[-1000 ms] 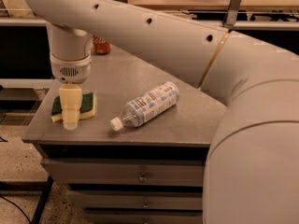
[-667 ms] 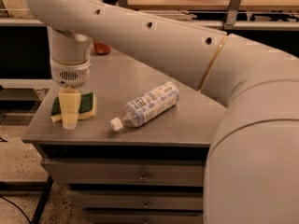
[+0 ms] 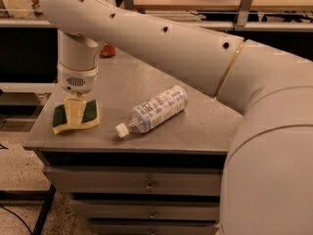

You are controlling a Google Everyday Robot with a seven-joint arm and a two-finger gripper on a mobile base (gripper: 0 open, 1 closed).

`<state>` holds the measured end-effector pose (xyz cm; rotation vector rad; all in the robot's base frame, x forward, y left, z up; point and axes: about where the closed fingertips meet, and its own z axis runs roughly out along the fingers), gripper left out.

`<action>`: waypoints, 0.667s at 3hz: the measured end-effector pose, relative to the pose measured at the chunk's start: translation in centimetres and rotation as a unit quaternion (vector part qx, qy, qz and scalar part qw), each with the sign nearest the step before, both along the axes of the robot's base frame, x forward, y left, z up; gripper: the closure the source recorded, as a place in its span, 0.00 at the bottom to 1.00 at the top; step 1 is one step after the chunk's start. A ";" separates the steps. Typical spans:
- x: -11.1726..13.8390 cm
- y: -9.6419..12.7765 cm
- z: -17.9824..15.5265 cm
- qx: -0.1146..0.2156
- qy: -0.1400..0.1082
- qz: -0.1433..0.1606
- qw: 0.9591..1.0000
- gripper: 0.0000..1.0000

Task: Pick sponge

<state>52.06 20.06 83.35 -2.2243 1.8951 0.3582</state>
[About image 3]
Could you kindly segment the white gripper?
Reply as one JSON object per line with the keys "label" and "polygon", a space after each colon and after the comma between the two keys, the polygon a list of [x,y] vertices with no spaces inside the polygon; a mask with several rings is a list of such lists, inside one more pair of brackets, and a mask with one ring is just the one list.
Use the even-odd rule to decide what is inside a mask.
{"label": "white gripper", "polygon": [[[98,68],[92,70],[71,70],[58,63],[58,82],[66,92],[89,93],[95,86]],[[64,98],[67,123],[80,125],[83,120],[86,100],[79,94],[69,94]]]}

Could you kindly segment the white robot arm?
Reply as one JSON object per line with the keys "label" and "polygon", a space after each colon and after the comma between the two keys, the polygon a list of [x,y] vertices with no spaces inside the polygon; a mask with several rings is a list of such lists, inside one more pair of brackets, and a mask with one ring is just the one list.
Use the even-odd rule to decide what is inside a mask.
{"label": "white robot arm", "polygon": [[108,41],[243,115],[224,165],[220,235],[313,235],[312,62],[110,0],[40,6],[61,32]]}

